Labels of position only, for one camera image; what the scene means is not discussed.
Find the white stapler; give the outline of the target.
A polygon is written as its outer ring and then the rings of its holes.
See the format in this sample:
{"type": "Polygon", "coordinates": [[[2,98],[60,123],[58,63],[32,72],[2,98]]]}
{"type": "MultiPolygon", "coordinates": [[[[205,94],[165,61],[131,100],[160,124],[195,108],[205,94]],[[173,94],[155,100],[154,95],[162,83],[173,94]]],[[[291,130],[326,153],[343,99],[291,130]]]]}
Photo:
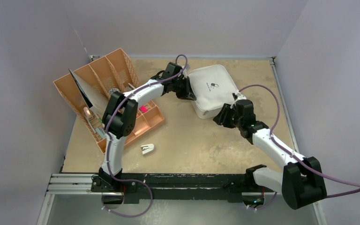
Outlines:
{"type": "Polygon", "coordinates": [[[155,149],[155,145],[150,143],[150,144],[146,144],[146,145],[142,145],[141,146],[141,151],[142,151],[142,155],[145,156],[147,154],[150,154],[154,151],[155,149]]]}

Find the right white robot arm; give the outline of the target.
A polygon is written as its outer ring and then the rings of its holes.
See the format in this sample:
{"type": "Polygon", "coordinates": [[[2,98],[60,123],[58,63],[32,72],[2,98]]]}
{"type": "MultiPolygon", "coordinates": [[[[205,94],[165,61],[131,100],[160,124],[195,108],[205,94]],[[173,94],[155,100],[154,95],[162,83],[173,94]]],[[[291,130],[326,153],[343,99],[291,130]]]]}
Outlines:
{"type": "Polygon", "coordinates": [[[225,103],[213,120],[225,128],[237,128],[243,138],[264,151],[282,168],[281,172],[265,165],[248,168],[244,178],[247,189],[255,191],[259,187],[269,188],[280,193],[294,210],[327,197],[323,177],[313,172],[322,171],[318,159],[305,157],[281,140],[276,141],[272,130],[256,119],[252,101],[241,99],[233,105],[225,103]]]}

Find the grey storage case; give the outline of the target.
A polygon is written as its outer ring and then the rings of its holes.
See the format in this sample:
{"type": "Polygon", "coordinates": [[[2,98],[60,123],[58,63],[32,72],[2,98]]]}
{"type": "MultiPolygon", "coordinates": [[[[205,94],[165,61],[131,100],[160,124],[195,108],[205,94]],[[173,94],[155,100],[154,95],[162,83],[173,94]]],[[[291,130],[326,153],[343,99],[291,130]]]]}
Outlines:
{"type": "Polygon", "coordinates": [[[188,72],[191,89],[196,100],[191,104],[200,119],[210,119],[219,114],[224,104],[246,99],[232,77],[222,65],[201,67],[188,72]]]}

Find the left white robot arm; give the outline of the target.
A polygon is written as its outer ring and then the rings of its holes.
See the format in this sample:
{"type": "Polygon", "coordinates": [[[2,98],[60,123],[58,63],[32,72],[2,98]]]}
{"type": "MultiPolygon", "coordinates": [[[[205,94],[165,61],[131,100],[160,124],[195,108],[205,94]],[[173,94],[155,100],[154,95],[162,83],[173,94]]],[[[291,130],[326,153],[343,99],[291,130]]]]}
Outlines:
{"type": "Polygon", "coordinates": [[[144,85],[132,91],[115,92],[111,95],[103,114],[106,132],[105,159],[98,172],[108,191],[117,191],[121,186],[124,145],[135,128],[139,108],[169,92],[174,92],[179,99],[196,100],[190,80],[183,74],[184,69],[185,67],[170,62],[165,70],[159,71],[144,85]]]}

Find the blue grey tape roll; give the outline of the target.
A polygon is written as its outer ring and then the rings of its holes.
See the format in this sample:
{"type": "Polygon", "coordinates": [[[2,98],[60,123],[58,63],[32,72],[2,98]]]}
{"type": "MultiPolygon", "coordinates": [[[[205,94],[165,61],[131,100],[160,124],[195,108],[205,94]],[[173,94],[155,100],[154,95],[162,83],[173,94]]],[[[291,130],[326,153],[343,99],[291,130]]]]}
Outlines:
{"type": "Polygon", "coordinates": [[[113,93],[119,92],[119,91],[120,91],[120,90],[117,89],[117,88],[112,88],[112,89],[110,89],[110,90],[108,91],[108,94],[109,94],[109,95],[112,95],[113,93]]]}

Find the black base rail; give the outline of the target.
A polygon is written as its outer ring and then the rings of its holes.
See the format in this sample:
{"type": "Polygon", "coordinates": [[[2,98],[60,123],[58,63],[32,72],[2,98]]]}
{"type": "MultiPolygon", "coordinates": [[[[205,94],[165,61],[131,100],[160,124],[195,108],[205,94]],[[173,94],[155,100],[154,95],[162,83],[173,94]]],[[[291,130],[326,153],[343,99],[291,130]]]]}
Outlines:
{"type": "Polygon", "coordinates": [[[91,177],[93,193],[118,193],[125,204],[140,200],[222,200],[261,205],[271,189],[260,187],[247,174],[124,173],[113,187],[91,177]]]}

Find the pink desk tray organizer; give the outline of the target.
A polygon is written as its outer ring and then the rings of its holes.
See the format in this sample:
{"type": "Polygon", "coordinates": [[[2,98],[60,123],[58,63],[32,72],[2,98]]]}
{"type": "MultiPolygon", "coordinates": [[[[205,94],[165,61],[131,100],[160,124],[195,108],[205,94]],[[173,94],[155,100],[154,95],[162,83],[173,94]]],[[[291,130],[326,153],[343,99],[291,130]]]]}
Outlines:
{"type": "Polygon", "coordinates": [[[149,101],[144,104],[148,111],[142,113],[139,109],[136,114],[135,126],[129,136],[126,139],[124,148],[129,148],[136,141],[140,140],[147,133],[162,126],[165,119],[159,109],[159,107],[153,102],[149,101]]]}

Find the dark folder in rack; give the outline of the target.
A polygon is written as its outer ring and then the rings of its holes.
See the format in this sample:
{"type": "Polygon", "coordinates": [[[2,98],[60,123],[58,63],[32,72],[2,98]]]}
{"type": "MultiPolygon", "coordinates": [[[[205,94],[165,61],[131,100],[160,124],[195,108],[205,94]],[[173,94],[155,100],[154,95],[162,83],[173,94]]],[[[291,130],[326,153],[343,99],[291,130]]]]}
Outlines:
{"type": "Polygon", "coordinates": [[[88,108],[91,109],[98,117],[102,118],[108,105],[107,97],[89,85],[71,69],[69,69],[69,72],[81,92],[88,108]]]}

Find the pink file organizer rack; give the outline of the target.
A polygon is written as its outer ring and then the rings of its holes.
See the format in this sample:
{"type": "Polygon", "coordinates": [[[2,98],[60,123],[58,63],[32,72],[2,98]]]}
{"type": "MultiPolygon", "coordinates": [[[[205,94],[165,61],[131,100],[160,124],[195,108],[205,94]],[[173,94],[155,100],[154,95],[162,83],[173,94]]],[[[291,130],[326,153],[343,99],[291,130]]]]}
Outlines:
{"type": "MultiPolygon", "coordinates": [[[[113,88],[125,92],[130,90],[130,84],[134,87],[141,85],[130,57],[121,48],[76,69],[75,73],[93,90],[106,98],[109,97],[109,91],[113,88]]],[[[85,118],[83,108],[87,106],[87,103],[71,74],[67,74],[53,83],[60,95],[90,131],[101,152],[105,153],[106,140],[95,132],[94,127],[85,118]]]]}

